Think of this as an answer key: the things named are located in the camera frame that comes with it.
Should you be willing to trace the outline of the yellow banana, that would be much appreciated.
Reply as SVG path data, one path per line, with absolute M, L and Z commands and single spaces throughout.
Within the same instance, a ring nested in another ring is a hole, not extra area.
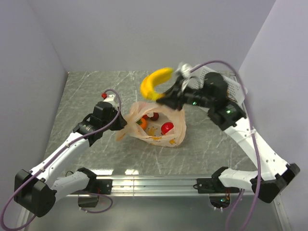
M 164 96 L 158 93 L 155 87 L 169 81 L 172 77 L 173 69 L 164 67 L 148 75 L 140 85 L 140 92 L 144 99 L 156 101 Z

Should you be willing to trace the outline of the peach plastic bag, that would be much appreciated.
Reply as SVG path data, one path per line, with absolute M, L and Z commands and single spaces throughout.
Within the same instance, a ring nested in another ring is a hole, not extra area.
M 147 118 L 147 128 L 143 130 L 136 122 L 147 115 L 159 113 L 159 119 L 152 121 Z M 124 115 L 127 125 L 116 133 L 115 140 L 120 141 L 125 136 L 131 136 L 156 146 L 176 147 L 180 145 L 186 134 L 185 111 L 172 110 L 156 103 L 136 102 L 131 106 L 130 113 Z M 167 134 L 161 134 L 161 126 L 166 122 L 172 122 L 174 128 Z

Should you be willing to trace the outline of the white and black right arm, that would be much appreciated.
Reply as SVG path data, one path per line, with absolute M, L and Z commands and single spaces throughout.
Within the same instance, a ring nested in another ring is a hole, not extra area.
M 247 113 L 230 92 L 233 80 L 217 72 L 193 78 L 195 86 L 183 87 L 185 78 L 178 75 L 176 82 L 156 102 L 174 110 L 185 104 L 208 109 L 207 115 L 221 131 L 231 137 L 254 163 L 256 171 L 221 167 L 209 180 L 197 180 L 199 193 L 222 193 L 228 189 L 253 191 L 257 197 L 271 203 L 300 172 L 297 164 L 287 163 L 250 126 Z

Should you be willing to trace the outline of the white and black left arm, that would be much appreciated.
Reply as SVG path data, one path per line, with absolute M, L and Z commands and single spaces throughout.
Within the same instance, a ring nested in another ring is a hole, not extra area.
M 75 157 L 90 148 L 106 130 L 119 131 L 126 124 L 113 94 L 98 102 L 93 112 L 74 127 L 66 141 L 48 158 L 30 171 L 20 170 L 16 174 L 14 188 L 21 190 L 14 196 L 14 201 L 40 218 L 57 201 L 71 193 L 103 192 L 96 180 L 97 175 L 85 167 L 68 177 L 59 176 Z

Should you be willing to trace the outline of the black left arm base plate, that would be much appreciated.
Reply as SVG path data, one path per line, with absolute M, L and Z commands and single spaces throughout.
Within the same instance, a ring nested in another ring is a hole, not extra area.
M 110 195 L 112 184 L 112 179 L 90 179 L 85 189 L 76 192 Z

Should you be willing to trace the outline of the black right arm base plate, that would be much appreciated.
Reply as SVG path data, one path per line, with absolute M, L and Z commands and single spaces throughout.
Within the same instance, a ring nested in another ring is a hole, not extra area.
M 197 178 L 193 188 L 199 194 L 215 194 L 215 193 L 239 193 L 240 189 L 236 187 L 225 187 L 218 179 L 213 178 Z

